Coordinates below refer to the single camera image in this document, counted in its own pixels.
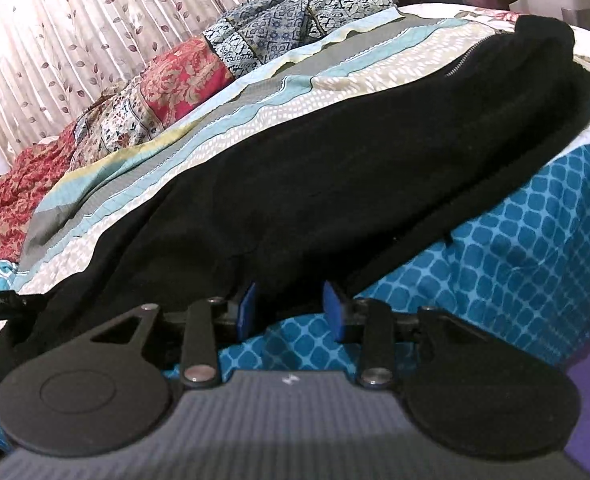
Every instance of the zipper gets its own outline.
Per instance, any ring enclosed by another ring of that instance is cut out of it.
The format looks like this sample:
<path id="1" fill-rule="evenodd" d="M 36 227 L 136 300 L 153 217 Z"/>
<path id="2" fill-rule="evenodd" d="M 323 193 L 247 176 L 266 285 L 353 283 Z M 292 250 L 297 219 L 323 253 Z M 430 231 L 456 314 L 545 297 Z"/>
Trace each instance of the zipper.
<path id="1" fill-rule="evenodd" d="M 491 34 L 491 36 L 487 36 L 483 40 L 479 40 L 476 44 L 474 44 L 472 47 L 470 47 L 464 53 L 464 55 L 462 56 L 462 59 L 460 59 L 460 62 L 457 63 L 457 65 L 455 65 L 455 67 L 446 74 L 446 77 L 451 77 L 454 73 L 457 72 L 457 70 L 461 69 L 462 66 L 464 65 L 464 63 L 466 63 L 466 60 L 469 59 L 471 54 L 473 54 L 475 49 L 477 49 L 482 43 L 484 43 L 487 40 L 490 40 L 492 37 L 494 37 L 497 34 L 508 34 L 508 32 L 505 30 L 496 30 L 496 32 L 494 34 Z"/>

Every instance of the black garment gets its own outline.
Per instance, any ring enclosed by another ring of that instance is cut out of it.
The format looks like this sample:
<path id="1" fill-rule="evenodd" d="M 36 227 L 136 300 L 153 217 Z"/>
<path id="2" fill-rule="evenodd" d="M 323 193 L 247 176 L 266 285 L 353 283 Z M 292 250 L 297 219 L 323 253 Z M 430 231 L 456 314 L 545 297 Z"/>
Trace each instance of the black garment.
<path id="1" fill-rule="evenodd" d="M 49 293 L 32 331 L 0 335 L 17 365 L 141 303 L 183 310 L 258 283 L 263 323 L 319 311 L 500 202 L 590 120 L 571 29 L 525 16 L 439 72 L 274 126 L 163 187 Z"/>

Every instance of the leaf-patterned curtain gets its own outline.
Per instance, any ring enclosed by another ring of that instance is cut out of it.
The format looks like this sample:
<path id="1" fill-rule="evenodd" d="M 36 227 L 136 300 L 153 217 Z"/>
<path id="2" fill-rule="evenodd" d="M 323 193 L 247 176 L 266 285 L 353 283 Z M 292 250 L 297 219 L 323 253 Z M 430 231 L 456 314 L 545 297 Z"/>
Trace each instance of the leaf-patterned curtain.
<path id="1" fill-rule="evenodd" d="M 0 148 L 8 161 L 243 1 L 0 0 Z"/>

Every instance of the white logo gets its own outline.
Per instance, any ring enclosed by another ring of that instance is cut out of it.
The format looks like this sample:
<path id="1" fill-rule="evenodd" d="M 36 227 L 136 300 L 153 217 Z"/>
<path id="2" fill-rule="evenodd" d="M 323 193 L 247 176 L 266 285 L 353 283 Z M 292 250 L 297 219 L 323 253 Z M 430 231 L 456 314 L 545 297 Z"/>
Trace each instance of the white logo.
<path id="1" fill-rule="evenodd" d="M 294 383 L 299 381 L 299 377 L 294 374 L 289 374 L 288 377 L 282 377 L 281 382 L 287 384 L 288 386 L 293 386 Z"/>

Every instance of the gray stripe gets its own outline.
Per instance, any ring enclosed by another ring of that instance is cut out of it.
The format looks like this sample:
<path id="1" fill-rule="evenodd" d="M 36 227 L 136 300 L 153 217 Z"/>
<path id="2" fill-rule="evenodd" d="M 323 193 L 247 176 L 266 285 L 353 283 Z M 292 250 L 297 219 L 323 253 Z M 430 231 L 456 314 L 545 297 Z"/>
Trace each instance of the gray stripe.
<path id="1" fill-rule="evenodd" d="M 342 61 L 349 59 L 364 50 L 373 47 L 383 41 L 391 40 L 403 30 L 422 25 L 435 25 L 442 20 L 429 20 L 419 18 L 413 14 L 400 13 L 400 19 L 387 23 L 367 32 L 354 32 L 340 43 L 330 43 L 320 52 L 313 54 L 299 63 L 288 64 L 272 78 L 254 83 L 245 88 L 235 99 L 220 105 L 195 125 L 192 135 L 186 135 L 171 146 L 142 162 L 129 172 L 118 176 L 107 184 L 95 190 L 86 201 L 79 204 L 58 206 L 57 208 L 36 213 L 28 227 L 28 234 L 20 257 L 20 271 L 29 270 L 36 262 L 41 260 L 46 251 L 56 245 L 70 230 L 82 221 L 85 215 L 92 215 L 112 195 L 126 189 L 137 179 L 149 171 L 154 170 L 165 160 L 173 156 L 204 126 L 218 118 L 230 115 L 242 106 L 256 103 L 271 94 L 277 92 L 284 78 L 290 75 L 314 76 L 319 72 L 334 67 Z M 63 225 L 58 232 L 53 233 L 53 226 Z"/>

